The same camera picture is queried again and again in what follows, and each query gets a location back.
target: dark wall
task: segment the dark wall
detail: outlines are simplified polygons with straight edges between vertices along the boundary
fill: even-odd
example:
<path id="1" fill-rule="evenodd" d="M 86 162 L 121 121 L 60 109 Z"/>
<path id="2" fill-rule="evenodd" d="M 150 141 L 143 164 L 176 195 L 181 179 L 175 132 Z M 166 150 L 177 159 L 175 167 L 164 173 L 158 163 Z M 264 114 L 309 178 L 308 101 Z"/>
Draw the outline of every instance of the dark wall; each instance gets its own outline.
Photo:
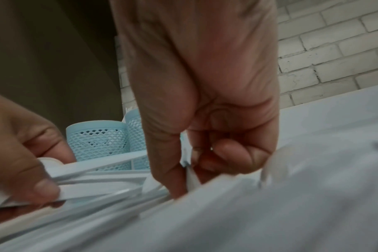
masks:
<path id="1" fill-rule="evenodd" d="M 63 132 L 86 120 L 121 120 L 107 1 L 0 1 L 0 94 Z"/>

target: light blue plastic basket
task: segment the light blue plastic basket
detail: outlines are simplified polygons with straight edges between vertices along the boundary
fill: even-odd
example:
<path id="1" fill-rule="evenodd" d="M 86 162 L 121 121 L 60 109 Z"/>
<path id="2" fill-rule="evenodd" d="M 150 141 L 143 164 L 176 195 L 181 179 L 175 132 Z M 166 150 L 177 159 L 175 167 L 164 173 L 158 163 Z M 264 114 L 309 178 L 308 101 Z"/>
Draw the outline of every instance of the light blue plastic basket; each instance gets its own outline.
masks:
<path id="1" fill-rule="evenodd" d="M 66 128 L 67 142 L 77 161 L 130 152 L 127 126 L 119 121 L 88 121 Z M 131 170 L 131 162 L 99 171 Z"/>
<path id="2" fill-rule="evenodd" d="M 127 122 L 131 151 L 146 150 L 145 134 L 143 133 L 139 110 L 136 108 L 128 111 L 125 115 L 125 121 Z M 132 170 L 150 169 L 149 159 L 147 157 L 134 159 L 132 164 Z"/>

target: perforated plastic cup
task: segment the perforated plastic cup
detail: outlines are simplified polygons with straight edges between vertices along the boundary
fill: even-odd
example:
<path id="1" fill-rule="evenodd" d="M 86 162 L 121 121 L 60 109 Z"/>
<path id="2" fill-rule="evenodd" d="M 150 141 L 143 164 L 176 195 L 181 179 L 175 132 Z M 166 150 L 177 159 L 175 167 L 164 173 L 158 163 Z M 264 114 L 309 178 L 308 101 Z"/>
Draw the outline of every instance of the perforated plastic cup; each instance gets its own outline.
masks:
<path id="1" fill-rule="evenodd" d="M 119 121 L 88 121 L 66 128 L 67 142 L 77 161 L 130 152 L 127 125 Z M 131 170 L 131 162 L 99 171 Z"/>
<path id="2" fill-rule="evenodd" d="M 131 151 L 146 150 L 145 134 L 143 133 L 139 110 L 136 108 L 128 111 L 125 115 L 125 121 L 127 122 Z M 132 170 L 150 169 L 149 159 L 147 157 L 134 159 L 132 164 Z"/>

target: hand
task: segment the hand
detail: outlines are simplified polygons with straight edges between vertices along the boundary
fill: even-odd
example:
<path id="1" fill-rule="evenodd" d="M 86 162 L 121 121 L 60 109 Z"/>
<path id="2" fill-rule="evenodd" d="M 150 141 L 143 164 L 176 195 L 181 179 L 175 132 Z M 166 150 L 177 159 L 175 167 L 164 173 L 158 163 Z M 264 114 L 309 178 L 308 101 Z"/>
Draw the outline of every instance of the hand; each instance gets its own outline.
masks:
<path id="1" fill-rule="evenodd" d="M 52 123 L 0 96 L 0 191 L 13 200 L 36 205 L 56 200 L 60 189 L 37 157 L 53 157 L 63 163 L 75 161 Z"/>
<path id="2" fill-rule="evenodd" d="M 155 179 L 186 193 L 186 129 L 201 182 L 261 168 L 278 138 L 275 2 L 110 2 Z"/>

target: brick wall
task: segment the brick wall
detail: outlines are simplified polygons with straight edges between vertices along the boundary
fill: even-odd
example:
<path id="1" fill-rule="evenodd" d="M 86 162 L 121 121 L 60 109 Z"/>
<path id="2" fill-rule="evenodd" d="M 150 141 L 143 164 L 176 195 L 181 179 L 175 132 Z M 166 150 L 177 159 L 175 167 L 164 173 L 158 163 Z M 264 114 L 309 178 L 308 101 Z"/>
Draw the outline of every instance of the brick wall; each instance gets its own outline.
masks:
<path id="1" fill-rule="evenodd" d="M 378 0 L 277 0 L 280 107 L 378 85 Z M 136 107 L 117 44 L 124 113 Z"/>

